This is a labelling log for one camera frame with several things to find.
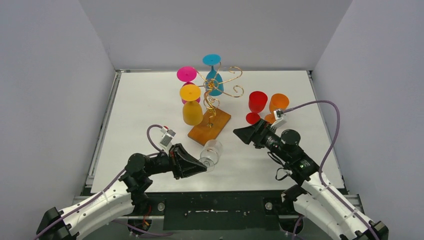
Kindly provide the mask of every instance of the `orange wire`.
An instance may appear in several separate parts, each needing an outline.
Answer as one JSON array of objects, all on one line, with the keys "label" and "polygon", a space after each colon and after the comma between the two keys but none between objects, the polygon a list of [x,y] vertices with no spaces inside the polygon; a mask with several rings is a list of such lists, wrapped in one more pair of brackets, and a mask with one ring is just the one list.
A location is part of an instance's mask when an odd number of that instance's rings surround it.
[{"label": "orange wire", "polygon": [[147,211],[147,213],[143,216],[143,222],[142,222],[142,224],[146,224],[146,217],[150,214],[152,212],[152,206],[151,205],[149,205],[148,206],[148,211]]}]

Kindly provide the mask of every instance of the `cable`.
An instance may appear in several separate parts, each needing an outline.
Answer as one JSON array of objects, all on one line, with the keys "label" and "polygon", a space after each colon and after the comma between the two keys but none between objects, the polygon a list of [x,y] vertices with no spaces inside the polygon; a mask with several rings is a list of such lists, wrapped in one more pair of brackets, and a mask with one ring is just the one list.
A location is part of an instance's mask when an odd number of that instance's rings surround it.
[{"label": "cable", "polygon": [[291,235],[291,240],[295,240],[295,237],[297,237],[296,230],[298,229],[298,226],[303,217],[304,217],[303,215],[300,215],[299,218],[297,219],[296,224],[294,225],[293,234]]},{"label": "cable", "polygon": [[145,224],[146,223],[146,217],[150,214],[152,212],[152,205],[149,205],[148,206],[148,211],[147,211],[147,213],[143,216],[143,222],[142,222],[142,224]]},{"label": "cable", "polygon": [[269,152],[267,152],[267,154],[275,163],[284,167],[283,162],[273,152],[269,151]]},{"label": "cable", "polygon": [[119,221],[119,220],[116,220],[116,219],[115,220],[112,220],[112,222],[117,223],[117,224],[121,224],[121,225],[124,225],[124,226],[127,226],[130,229],[136,230],[136,231],[138,231],[140,233],[152,235],[152,236],[155,236],[155,237],[168,237],[168,236],[171,236],[171,235],[174,234],[172,232],[168,232],[168,233],[153,233],[153,232],[148,232],[148,231],[142,230],[140,228],[137,228],[135,226],[132,226],[132,225],[130,225],[130,224],[124,222],[124,221]]},{"label": "cable", "polygon": [[153,157],[153,156],[157,156],[157,155],[159,155],[160,154],[160,152],[155,152],[155,153],[150,153],[150,154],[148,154],[148,155],[146,155],[147,157]]},{"label": "cable", "polygon": [[[333,136],[333,138],[332,138],[332,140],[331,140],[331,144],[330,144],[330,147],[328,148],[328,150],[327,150],[327,152],[325,153],[325,155],[324,155],[324,158],[322,159],[322,162],[321,162],[321,164],[319,165],[319,169],[318,169],[318,175],[319,175],[319,179],[321,180],[321,183],[322,183],[322,185],[324,185],[324,187],[327,187],[328,185],[327,185],[327,183],[325,183],[324,182],[324,179],[323,179],[323,167],[324,167],[324,163],[326,162],[326,160],[327,160],[327,157],[330,155],[330,153],[331,153],[331,150],[333,149],[333,147],[334,147],[334,144],[336,143],[336,139],[337,139],[337,136],[339,135],[339,130],[340,130],[340,111],[339,111],[339,108],[337,107],[337,105],[334,103],[334,102],[332,102],[332,101],[328,101],[328,100],[316,100],[316,101],[310,101],[310,102],[307,102],[307,103],[304,103],[304,104],[301,104],[301,105],[299,105],[299,106],[295,106],[295,107],[292,107],[292,108],[289,108],[289,109],[287,109],[287,110],[285,110],[284,111],[284,113],[289,113],[289,112],[291,112],[291,111],[293,111],[293,110],[296,110],[296,109],[300,109],[300,108],[302,108],[302,107],[304,107],[304,106],[307,106],[307,105],[311,105],[311,104],[319,104],[319,103],[325,103],[325,104],[330,104],[331,106],[333,106],[334,107],[334,109],[335,109],[335,113],[336,113],[336,116],[337,116],[337,124],[336,124],[336,127],[335,127],[335,132],[334,132],[334,136]],[[365,226],[366,226],[366,228],[371,232],[371,234],[372,234],[372,236],[376,239],[376,240],[380,240],[380,238],[377,236],[377,233],[373,230],[373,228],[371,227],[371,225],[370,224],[368,224],[368,222],[367,221],[365,221],[365,219],[361,216],[361,215],[359,215],[358,213],[356,213],[355,212],[355,210],[353,209],[353,208],[351,208],[351,206],[349,206],[349,204],[346,202],[346,201],[344,201],[335,191],[333,191],[330,187],[327,187],[327,189],[328,189],[328,191],[335,197],[335,198],[337,198],[347,209],[349,209],[349,211],[351,211]]]},{"label": "cable", "polygon": [[120,171],[118,173],[118,175],[116,175],[116,177],[103,189],[103,191],[98,192],[97,195],[95,197],[93,197],[92,199],[90,199],[89,201],[87,201],[84,204],[81,204],[79,207],[75,208],[74,210],[68,212],[67,214],[63,215],[62,217],[60,217],[59,219],[57,219],[56,221],[52,222],[50,225],[48,225],[46,228],[44,228],[42,231],[39,232],[39,234],[37,234],[35,236],[35,238],[33,240],[37,240],[39,237],[41,237],[43,234],[45,234],[48,230],[50,230],[54,225],[56,225],[57,223],[59,223],[60,221],[63,221],[63,219],[67,218],[69,215],[75,213],[76,211],[79,211],[80,209],[84,208],[85,206],[91,204],[92,202],[94,202],[96,199],[98,199],[103,192],[107,191],[109,188],[111,188],[111,186],[119,179],[119,177],[125,172],[125,169],[123,169],[122,171]]},{"label": "cable", "polygon": [[158,146],[156,146],[156,144],[152,141],[152,138],[150,137],[150,129],[152,129],[152,128],[160,128],[160,129],[162,129],[162,126],[159,125],[159,124],[153,124],[153,125],[151,125],[151,126],[149,126],[147,128],[146,134],[147,134],[148,142],[154,147],[154,149],[158,150],[159,152],[161,152],[163,154],[167,154],[164,150],[162,150]]},{"label": "cable", "polygon": [[[279,216],[278,211],[276,210],[276,208],[275,208],[275,207],[273,207],[273,208],[272,208],[272,211],[274,212],[274,214],[275,214],[275,216],[276,216],[276,218],[277,218],[277,221],[279,222],[279,221],[280,221],[280,216]],[[297,229],[297,228],[295,227],[293,232],[290,232],[290,231],[284,230],[284,229],[282,228],[282,226],[281,226],[281,223],[280,223],[280,230],[282,230],[282,231],[284,231],[284,232],[285,232],[285,236],[286,236],[286,237],[290,234],[290,235],[295,235],[295,236],[296,236],[296,238],[298,238],[298,239],[300,239],[300,240],[306,240],[305,238],[303,238],[303,237],[298,236],[298,235],[296,235],[296,234],[295,234],[296,229]]]}]

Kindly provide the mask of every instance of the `wine glass base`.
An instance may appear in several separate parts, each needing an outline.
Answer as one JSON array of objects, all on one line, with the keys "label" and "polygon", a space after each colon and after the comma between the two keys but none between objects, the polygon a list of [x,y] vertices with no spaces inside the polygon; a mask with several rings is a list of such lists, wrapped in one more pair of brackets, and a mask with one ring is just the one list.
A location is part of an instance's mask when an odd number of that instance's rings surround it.
[{"label": "wine glass base", "polygon": [[201,162],[203,165],[207,167],[207,170],[206,170],[207,173],[210,173],[215,169],[215,163],[209,158],[206,158],[206,157],[200,158],[199,162]]},{"label": "wine glass base", "polygon": [[265,116],[265,121],[267,121],[270,124],[273,124],[276,121],[276,118],[274,117],[274,114],[270,113]]},{"label": "wine glass base", "polygon": [[253,124],[257,123],[260,119],[261,119],[261,117],[259,116],[259,114],[254,113],[254,112],[249,112],[249,113],[246,115],[246,121],[247,121],[250,125],[253,125]]}]

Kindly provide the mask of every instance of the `metal frame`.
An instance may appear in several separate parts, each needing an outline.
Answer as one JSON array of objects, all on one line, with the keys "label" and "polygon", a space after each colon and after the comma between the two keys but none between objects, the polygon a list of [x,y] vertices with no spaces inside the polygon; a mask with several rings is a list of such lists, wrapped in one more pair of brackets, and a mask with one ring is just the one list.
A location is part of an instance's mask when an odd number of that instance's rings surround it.
[{"label": "metal frame", "polygon": [[309,78],[309,81],[312,82],[312,71],[307,70],[307,77]]},{"label": "metal frame", "polygon": [[116,71],[113,80],[112,88],[110,90],[109,99],[107,101],[106,112],[104,113],[103,121],[101,122],[100,132],[98,134],[97,143],[95,145],[93,157],[91,159],[88,176],[85,181],[86,186],[93,185],[94,176],[96,174],[97,163],[102,152],[103,141],[105,140],[106,130],[108,129],[109,118],[111,117],[112,108],[114,106],[115,96],[117,94],[118,85],[121,80],[121,73]]},{"label": "metal frame", "polygon": [[[80,203],[84,201],[85,199],[89,198],[90,196],[75,196],[72,201],[72,205],[75,205],[77,203]],[[359,211],[364,213],[364,208],[362,206],[361,198],[358,194],[356,195],[344,195],[344,197]],[[280,215],[280,219],[297,219],[298,215]],[[146,219],[163,219],[163,215],[150,215],[147,216]],[[121,216],[118,219],[143,219],[143,216]]]}]

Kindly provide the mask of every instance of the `screw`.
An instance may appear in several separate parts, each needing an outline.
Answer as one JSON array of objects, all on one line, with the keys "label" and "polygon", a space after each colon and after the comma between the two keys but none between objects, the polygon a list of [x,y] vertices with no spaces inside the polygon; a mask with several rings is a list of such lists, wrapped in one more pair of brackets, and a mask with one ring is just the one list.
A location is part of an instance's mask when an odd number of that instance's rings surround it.
[{"label": "screw", "polygon": [[163,202],[160,202],[160,203],[157,205],[157,210],[159,210],[159,211],[163,211],[163,210],[165,210],[165,204],[164,204]]},{"label": "screw", "polygon": [[273,209],[273,204],[270,202],[265,203],[265,208],[266,210],[272,210]]}]

